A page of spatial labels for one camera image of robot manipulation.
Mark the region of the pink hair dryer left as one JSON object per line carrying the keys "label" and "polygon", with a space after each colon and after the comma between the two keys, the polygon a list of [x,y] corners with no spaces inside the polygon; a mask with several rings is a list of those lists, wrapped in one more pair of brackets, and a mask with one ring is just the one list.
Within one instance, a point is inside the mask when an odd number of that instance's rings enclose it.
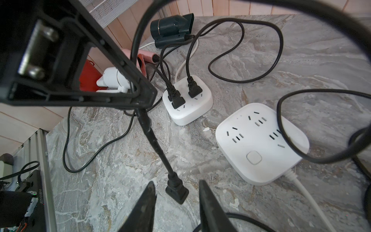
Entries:
{"label": "pink hair dryer left", "polygon": [[140,69],[144,76],[147,76],[146,73],[146,64],[156,64],[160,61],[160,56],[154,52],[139,50],[137,55],[137,67]]}

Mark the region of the near white power strip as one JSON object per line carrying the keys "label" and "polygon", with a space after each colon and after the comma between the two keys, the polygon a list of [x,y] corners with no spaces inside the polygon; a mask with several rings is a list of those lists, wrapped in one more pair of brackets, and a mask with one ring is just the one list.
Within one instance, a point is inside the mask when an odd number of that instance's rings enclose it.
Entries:
{"label": "near white power strip", "polygon": [[196,75],[192,76],[194,81],[203,89],[202,93],[196,97],[191,98],[188,94],[187,78],[177,81],[174,87],[180,92],[181,97],[184,98],[185,104],[175,109],[168,98],[168,92],[165,91],[162,95],[165,108],[168,111],[171,119],[179,126],[187,125],[199,117],[207,113],[213,106],[213,97],[208,86]]}

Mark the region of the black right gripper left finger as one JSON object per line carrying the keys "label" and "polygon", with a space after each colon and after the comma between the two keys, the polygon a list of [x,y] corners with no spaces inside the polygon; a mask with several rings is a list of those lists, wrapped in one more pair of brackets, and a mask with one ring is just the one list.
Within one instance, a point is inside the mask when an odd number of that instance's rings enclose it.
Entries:
{"label": "black right gripper left finger", "polygon": [[145,187],[119,232],[152,232],[154,227],[156,188],[153,181]]}

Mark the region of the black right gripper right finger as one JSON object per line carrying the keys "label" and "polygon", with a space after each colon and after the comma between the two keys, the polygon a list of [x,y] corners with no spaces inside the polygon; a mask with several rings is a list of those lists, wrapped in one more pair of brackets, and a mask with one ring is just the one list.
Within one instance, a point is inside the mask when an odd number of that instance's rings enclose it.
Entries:
{"label": "black right gripper right finger", "polygon": [[202,232],[236,232],[205,180],[199,181]]}

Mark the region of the white folded hair dryer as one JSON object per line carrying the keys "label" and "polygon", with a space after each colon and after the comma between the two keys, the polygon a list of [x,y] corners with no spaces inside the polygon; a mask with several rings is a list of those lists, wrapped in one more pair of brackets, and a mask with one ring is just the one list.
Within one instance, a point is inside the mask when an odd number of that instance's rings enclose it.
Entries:
{"label": "white folded hair dryer", "polygon": [[99,87],[97,92],[127,93],[131,89],[130,82],[116,67],[107,68],[96,84]]}

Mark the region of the black folded hair dryer left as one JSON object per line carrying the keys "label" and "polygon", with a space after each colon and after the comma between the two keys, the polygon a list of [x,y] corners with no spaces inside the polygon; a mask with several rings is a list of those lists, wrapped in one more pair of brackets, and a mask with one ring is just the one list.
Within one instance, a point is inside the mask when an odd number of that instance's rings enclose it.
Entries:
{"label": "black folded hair dryer left", "polygon": [[194,38],[191,34],[194,14],[174,15],[157,19],[151,22],[150,32],[154,39],[155,47],[162,49],[173,43],[180,43]]}

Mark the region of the white power strip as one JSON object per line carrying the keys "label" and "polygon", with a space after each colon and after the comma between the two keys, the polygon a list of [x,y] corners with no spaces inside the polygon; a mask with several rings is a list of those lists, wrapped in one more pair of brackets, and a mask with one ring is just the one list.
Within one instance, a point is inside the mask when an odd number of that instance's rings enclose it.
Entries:
{"label": "white power strip", "polygon": [[187,78],[177,81],[174,87],[180,92],[181,97],[184,98],[185,104],[175,109],[168,98],[168,92],[165,91],[162,95],[165,108],[168,111],[171,119],[179,126],[187,125],[199,117],[207,113],[213,106],[213,97],[208,86],[196,75],[192,76],[194,81],[203,89],[202,93],[196,97],[191,98],[188,94]]}
{"label": "white power strip", "polygon": [[283,138],[276,112],[261,103],[230,115],[218,125],[215,137],[239,176],[255,186],[273,182],[302,160]]}

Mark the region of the far white power strip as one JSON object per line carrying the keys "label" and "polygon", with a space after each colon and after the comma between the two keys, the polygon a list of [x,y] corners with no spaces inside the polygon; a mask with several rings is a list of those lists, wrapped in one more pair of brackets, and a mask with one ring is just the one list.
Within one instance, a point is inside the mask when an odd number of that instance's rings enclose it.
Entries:
{"label": "far white power strip", "polygon": [[239,176],[255,186],[273,182],[302,160],[283,138],[276,112],[261,103],[230,115],[218,125],[215,137]]}

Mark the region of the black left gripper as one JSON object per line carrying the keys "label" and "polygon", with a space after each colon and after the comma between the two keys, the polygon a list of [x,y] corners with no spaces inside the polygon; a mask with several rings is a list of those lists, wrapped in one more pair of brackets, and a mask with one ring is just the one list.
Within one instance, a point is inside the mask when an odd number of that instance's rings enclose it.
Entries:
{"label": "black left gripper", "polygon": [[[79,77],[91,48],[130,82],[129,93],[84,92]],[[146,109],[157,90],[78,1],[1,1],[1,101],[12,106]]]}

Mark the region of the red cup of pencils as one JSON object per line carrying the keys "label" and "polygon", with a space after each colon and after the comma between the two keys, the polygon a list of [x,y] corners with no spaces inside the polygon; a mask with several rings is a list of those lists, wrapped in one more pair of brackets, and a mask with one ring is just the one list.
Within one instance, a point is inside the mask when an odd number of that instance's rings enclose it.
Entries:
{"label": "red cup of pencils", "polygon": [[96,82],[102,77],[102,74],[94,67],[95,63],[86,60],[82,73],[79,77],[79,89],[84,92],[96,92],[106,90],[107,87],[99,87]]}

